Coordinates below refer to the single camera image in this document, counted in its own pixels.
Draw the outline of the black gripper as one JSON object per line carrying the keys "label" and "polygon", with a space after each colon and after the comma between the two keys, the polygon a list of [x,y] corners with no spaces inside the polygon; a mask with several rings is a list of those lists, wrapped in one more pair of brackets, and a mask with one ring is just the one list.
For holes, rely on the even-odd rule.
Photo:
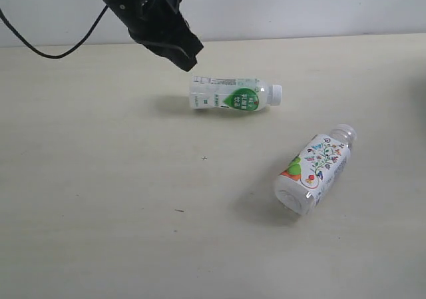
{"label": "black gripper", "polygon": [[182,0],[103,0],[134,42],[189,72],[204,46],[180,12]]}

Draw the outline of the black sleeved forearm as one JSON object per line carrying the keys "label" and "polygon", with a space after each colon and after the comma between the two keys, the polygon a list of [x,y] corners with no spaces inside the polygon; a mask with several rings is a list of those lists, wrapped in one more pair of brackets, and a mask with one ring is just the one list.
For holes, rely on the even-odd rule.
{"label": "black sleeved forearm", "polygon": [[420,77],[411,82],[411,98],[416,109],[425,110],[425,77]]}

